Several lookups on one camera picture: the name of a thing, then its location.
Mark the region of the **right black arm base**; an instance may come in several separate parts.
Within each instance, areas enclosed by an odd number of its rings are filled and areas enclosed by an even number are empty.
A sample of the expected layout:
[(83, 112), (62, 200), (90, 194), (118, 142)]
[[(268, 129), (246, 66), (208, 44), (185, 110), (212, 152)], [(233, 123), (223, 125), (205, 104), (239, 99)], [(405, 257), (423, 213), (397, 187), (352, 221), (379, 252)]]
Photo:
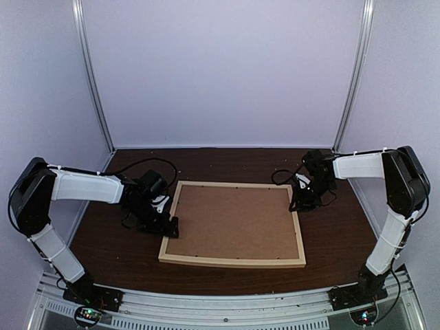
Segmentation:
[(332, 309), (350, 309), (387, 298), (384, 283), (390, 272), (387, 270), (383, 274), (374, 275), (365, 265), (361, 266), (357, 283), (345, 287), (335, 286), (328, 291)]

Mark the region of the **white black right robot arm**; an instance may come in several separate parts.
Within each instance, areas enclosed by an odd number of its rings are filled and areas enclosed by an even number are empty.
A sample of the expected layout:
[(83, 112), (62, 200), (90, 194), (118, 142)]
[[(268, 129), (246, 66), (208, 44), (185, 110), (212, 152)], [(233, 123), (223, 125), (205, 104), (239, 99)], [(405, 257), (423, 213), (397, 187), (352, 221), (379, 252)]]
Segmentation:
[(338, 180), (353, 178), (383, 179), (388, 206), (384, 227), (377, 243), (360, 272), (360, 283), (353, 287), (357, 303), (367, 303), (379, 291), (379, 284), (393, 267), (405, 247), (411, 228), (423, 217), (428, 207), (430, 182), (423, 166), (410, 146), (384, 148), (352, 154), (323, 154), (308, 151), (299, 169), (291, 174), (294, 192), (289, 209), (292, 212), (322, 207), (322, 196), (336, 189)]

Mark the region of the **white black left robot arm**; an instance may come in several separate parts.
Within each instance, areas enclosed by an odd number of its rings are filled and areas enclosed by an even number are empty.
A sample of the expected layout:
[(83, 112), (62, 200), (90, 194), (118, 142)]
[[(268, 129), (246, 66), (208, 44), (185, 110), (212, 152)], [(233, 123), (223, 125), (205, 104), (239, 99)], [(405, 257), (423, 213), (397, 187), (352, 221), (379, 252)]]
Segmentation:
[(99, 298), (98, 288), (54, 229), (49, 216), (51, 203), (80, 200), (119, 205), (137, 219), (141, 231), (176, 239), (179, 220), (165, 210), (171, 185), (154, 170), (131, 179), (123, 170), (93, 172), (48, 164), (35, 157), (10, 190), (7, 213), (12, 227), (55, 269), (67, 290), (82, 304), (92, 305)]

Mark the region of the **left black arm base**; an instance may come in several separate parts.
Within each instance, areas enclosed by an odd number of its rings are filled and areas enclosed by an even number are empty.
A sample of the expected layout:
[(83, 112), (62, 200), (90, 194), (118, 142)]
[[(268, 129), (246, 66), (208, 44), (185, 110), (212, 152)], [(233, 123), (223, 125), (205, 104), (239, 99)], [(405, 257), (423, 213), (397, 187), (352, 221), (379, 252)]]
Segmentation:
[(66, 286), (63, 293), (64, 300), (101, 311), (118, 312), (120, 309), (123, 292), (119, 289), (96, 285), (89, 272), (85, 272), (74, 283), (68, 282)]

